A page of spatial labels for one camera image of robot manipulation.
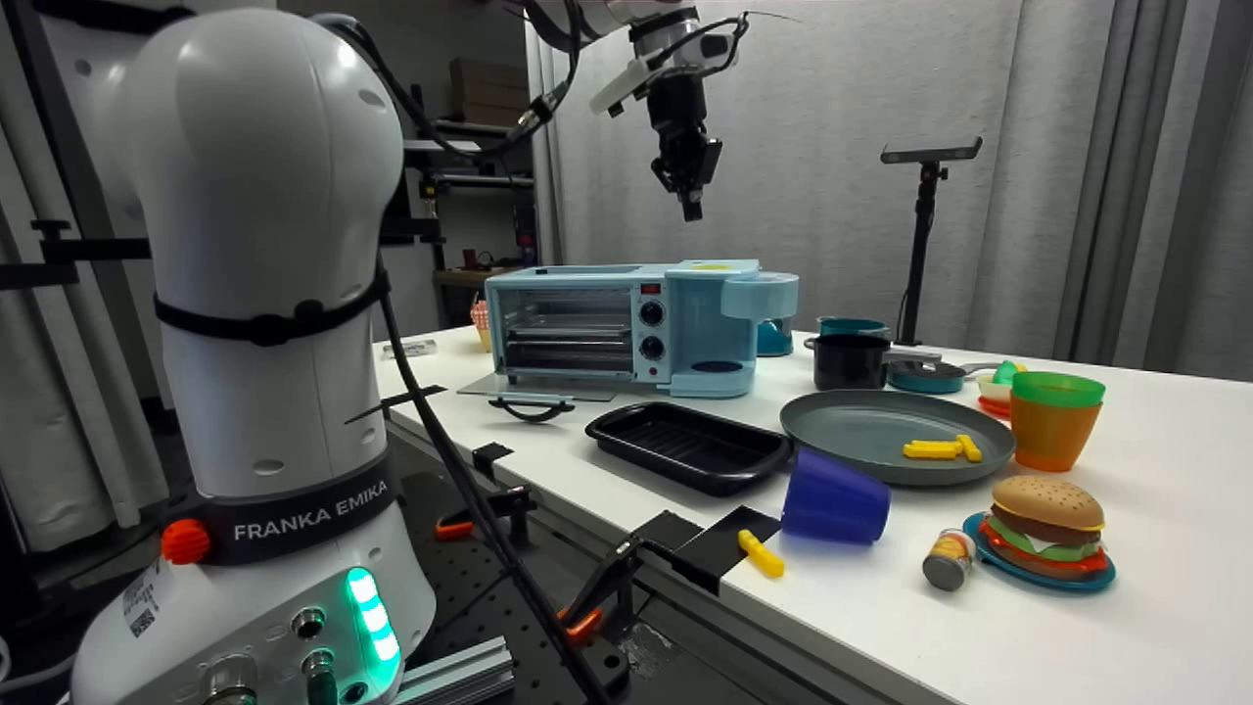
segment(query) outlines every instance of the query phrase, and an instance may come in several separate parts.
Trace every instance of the black tray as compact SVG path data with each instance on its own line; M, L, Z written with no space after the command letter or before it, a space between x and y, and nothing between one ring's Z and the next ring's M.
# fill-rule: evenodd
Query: black tray
M605 411L587 422L587 435L599 438L605 455L716 496L771 478L789 455L781 435L673 402Z

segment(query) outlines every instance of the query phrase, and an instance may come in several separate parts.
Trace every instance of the orange cup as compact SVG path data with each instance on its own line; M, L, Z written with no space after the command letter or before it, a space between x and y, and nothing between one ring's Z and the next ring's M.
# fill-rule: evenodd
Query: orange cup
M1016 371L1015 376L1015 462L1065 474L1082 457L1103 383L1088 376Z

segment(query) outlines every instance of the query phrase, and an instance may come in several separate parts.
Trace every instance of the green led light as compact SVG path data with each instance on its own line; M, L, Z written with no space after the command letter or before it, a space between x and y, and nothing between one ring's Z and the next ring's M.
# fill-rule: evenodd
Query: green led light
M389 629L383 637L374 637L374 658L378 662L393 662L399 654L399 643L394 643L394 635Z
M361 622L364 622L369 635L389 629L389 612L383 612L383 603L361 612Z
M369 569L353 569L348 573L348 593L353 593L356 603L369 603L369 599L378 597L378 584L374 584L374 576L369 576Z

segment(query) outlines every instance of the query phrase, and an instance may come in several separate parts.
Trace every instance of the toy hamburger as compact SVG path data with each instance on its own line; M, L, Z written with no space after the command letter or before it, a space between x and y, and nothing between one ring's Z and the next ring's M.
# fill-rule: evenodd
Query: toy hamburger
M1103 593L1114 573L1099 546L1099 502L1065 478L1006 478L990 491L990 515L962 528L981 563L1053 593Z

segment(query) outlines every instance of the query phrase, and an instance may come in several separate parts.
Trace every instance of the black stand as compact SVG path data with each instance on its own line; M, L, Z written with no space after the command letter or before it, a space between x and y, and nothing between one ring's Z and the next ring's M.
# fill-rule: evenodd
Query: black stand
M885 165L919 165L917 205L912 205L912 256L909 256L909 285L905 285L905 323L896 345L919 345L917 342L917 308L922 303L922 274L926 274L926 238L934 223L934 188L949 179L942 162L976 162L981 150L981 139L969 146L942 146L942 150L885 150Z

